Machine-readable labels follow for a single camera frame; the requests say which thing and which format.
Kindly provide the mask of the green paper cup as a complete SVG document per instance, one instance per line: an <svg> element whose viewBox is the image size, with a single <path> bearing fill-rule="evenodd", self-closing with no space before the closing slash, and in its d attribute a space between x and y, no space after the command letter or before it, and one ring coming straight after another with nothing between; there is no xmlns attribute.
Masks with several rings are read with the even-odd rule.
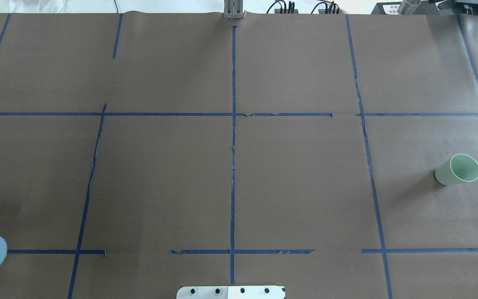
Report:
<svg viewBox="0 0 478 299"><path fill-rule="evenodd" d="M459 153L440 165L434 176L444 186L473 182L478 180L478 162L470 155Z"/></svg>

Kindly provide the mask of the orange black power strip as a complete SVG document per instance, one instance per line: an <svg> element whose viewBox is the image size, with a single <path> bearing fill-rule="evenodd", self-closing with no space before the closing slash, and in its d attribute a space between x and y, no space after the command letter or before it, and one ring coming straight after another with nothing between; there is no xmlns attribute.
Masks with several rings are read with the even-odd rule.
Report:
<svg viewBox="0 0 478 299"><path fill-rule="evenodd" d="M346 13L335 0L273 0L266 14L343 15Z"/></svg>

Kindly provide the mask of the aluminium frame post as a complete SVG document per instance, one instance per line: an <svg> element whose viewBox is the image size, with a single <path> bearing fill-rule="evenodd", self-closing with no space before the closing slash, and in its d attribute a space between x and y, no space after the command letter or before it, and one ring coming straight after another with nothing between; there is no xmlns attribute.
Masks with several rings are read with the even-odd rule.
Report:
<svg viewBox="0 0 478 299"><path fill-rule="evenodd" d="M244 1L243 0L224 0L224 19L239 20L244 17Z"/></svg>

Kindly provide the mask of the white pedestal column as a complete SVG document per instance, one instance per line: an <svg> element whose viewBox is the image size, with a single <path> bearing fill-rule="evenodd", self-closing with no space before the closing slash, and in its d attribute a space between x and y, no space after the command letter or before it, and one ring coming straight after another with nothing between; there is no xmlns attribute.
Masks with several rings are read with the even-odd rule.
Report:
<svg viewBox="0 0 478 299"><path fill-rule="evenodd" d="M193 286L181 287L177 299L286 299L284 286Z"/></svg>

